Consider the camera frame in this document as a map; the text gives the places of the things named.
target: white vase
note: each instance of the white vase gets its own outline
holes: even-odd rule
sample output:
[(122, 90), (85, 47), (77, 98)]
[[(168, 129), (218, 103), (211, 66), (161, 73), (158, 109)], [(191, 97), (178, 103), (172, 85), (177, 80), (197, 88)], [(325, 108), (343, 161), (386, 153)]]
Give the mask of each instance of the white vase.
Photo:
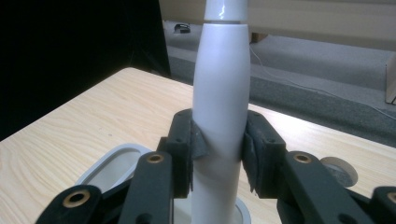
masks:
[(204, 24), (192, 118), (209, 146), (193, 163), (192, 223), (231, 223), (248, 115), (250, 58), (245, 24)]

